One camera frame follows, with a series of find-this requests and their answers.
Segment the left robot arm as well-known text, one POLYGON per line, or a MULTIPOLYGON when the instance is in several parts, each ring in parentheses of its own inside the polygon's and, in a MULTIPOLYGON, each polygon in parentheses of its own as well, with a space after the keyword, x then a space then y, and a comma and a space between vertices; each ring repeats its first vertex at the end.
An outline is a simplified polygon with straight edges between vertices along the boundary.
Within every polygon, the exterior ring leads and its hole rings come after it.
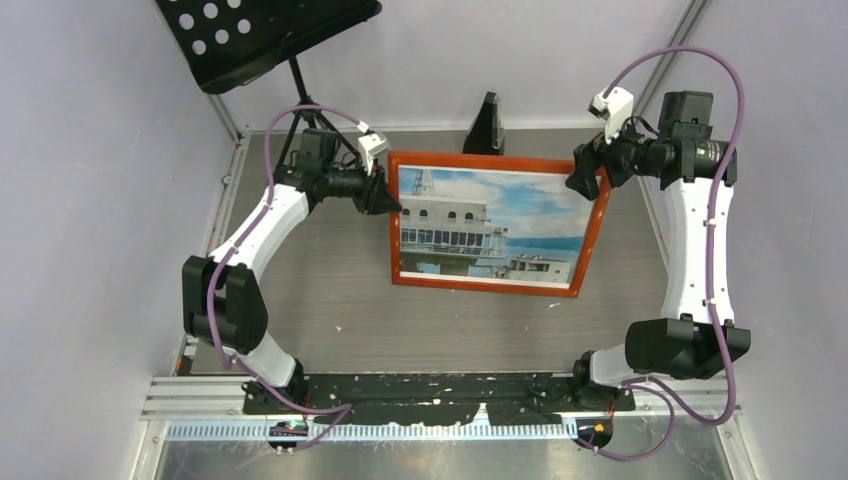
POLYGON ((191 256, 182 267, 186 334, 214 347, 224 365, 244 368, 284 414, 305 405, 308 383, 302 363, 268 331, 260 289, 268 263, 294 228, 327 198, 349 198, 366 215, 401 209, 379 163, 390 151, 387 137, 366 131, 357 140, 351 163, 341 165, 335 162, 339 142, 330 130, 304 130, 298 150, 275 168, 270 185, 238 229, 209 255, 191 256))

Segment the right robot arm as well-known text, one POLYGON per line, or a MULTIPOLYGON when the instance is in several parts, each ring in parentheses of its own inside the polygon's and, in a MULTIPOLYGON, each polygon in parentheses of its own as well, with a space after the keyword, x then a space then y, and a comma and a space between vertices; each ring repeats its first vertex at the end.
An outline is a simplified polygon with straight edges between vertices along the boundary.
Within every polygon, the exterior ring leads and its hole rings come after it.
POLYGON ((634 115, 633 103, 619 87, 593 97, 588 110, 605 125, 575 149, 565 185, 596 200, 604 186, 658 179, 670 222, 668 283, 659 318, 632 323, 622 344, 575 361, 569 399, 589 411, 608 406, 638 379, 710 379, 747 353, 752 340, 749 330, 735 327, 727 291, 727 214, 737 170, 734 161, 719 170, 730 144, 712 136, 712 94, 667 93, 656 128, 634 115))

